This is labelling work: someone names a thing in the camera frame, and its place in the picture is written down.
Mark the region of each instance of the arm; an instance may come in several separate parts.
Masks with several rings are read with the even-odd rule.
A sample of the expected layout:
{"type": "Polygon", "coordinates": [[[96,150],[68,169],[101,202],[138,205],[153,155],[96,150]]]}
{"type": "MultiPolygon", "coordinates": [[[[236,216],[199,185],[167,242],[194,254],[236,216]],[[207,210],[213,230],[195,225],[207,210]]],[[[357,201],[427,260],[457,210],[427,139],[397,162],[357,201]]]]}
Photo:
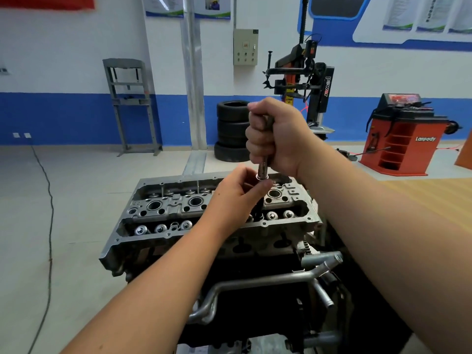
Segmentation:
{"type": "Polygon", "coordinates": [[[118,293],[62,354],[172,353],[218,250],[271,186],[271,180],[257,183],[254,170],[237,167],[192,230],[118,293]]]}
{"type": "Polygon", "coordinates": [[[246,131],[254,163],[310,190],[352,256],[413,331],[436,353],[472,347],[472,236],[353,166],[314,136],[295,108],[251,103],[246,131]],[[257,114],[274,116],[273,134],[257,114]]]}

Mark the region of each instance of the engine block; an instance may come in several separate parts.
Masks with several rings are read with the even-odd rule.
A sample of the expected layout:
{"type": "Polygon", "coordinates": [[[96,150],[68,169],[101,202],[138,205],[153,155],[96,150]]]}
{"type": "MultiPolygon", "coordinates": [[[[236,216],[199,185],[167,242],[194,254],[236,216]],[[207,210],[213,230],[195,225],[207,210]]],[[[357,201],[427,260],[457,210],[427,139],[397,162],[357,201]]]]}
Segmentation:
{"type": "MultiPolygon", "coordinates": [[[[103,266],[114,276],[140,273],[192,228],[227,174],[141,179],[100,255],[103,266]]],[[[274,186],[264,198],[264,218],[250,217],[217,259],[294,253],[306,233],[321,225],[302,185],[282,174],[269,177],[274,186]]]]}

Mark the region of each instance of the black tire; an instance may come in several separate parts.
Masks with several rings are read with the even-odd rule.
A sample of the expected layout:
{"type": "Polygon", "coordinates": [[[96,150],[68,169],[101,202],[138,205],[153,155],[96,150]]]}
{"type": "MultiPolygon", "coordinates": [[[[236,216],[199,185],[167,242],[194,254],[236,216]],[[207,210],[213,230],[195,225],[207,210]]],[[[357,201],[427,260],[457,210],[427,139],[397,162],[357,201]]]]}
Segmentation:
{"type": "Polygon", "coordinates": [[[247,122],[249,120],[248,101],[226,101],[216,105],[216,115],[224,122],[247,122]]]}
{"type": "Polygon", "coordinates": [[[216,143],[215,158],[231,163],[241,163],[249,160],[249,150],[246,148],[228,148],[216,143]]]}
{"type": "Polygon", "coordinates": [[[228,148],[244,148],[246,146],[247,138],[236,138],[232,136],[224,136],[218,134],[218,143],[228,148]]]}
{"type": "Polygon", "coordinates": [[[246,129],[249,126],[249,122],[223,122],[218,119],[218,135],[227,136],[232,138],[245,138],[246,129]]]}

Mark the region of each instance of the right hand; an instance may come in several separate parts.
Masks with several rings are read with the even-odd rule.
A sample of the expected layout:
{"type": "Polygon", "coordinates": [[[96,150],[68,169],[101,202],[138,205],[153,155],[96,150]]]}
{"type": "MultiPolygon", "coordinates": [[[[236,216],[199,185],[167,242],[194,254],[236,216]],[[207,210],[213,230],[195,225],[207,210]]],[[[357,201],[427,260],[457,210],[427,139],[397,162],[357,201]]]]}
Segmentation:
{"type": "Polygon", "coordinates": [[[316,136],[296,108],[267,97],[248,105],[249,124],[246,129],[246,147],[254,164],[260,164],[263,156],[274,155],[270,167],[285,175],[300,178],[300,167],[316,136]],[[263,115],[274,117],[272,131],[265,131],[263,115]]]}

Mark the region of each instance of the engine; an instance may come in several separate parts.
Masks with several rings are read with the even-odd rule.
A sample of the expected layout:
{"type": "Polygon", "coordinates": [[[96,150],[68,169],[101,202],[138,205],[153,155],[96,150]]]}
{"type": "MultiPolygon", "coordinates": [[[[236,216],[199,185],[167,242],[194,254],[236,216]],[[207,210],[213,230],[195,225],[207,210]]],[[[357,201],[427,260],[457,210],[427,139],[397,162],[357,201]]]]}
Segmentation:
{"type": "MultiPolygon", "coordinates": [[[[103,249],[103,266],[132,281],[198,222],[227,174],[141,179],[103,249]]],[[[310,195],[293,178],[269,177],[263,218],[250,216],[221,246],[180,343],[218,347],[273,333],[293,352],[339,343],[337,331],[322,327],[341,254],[313,252],[322,222],[310,195]]]]}

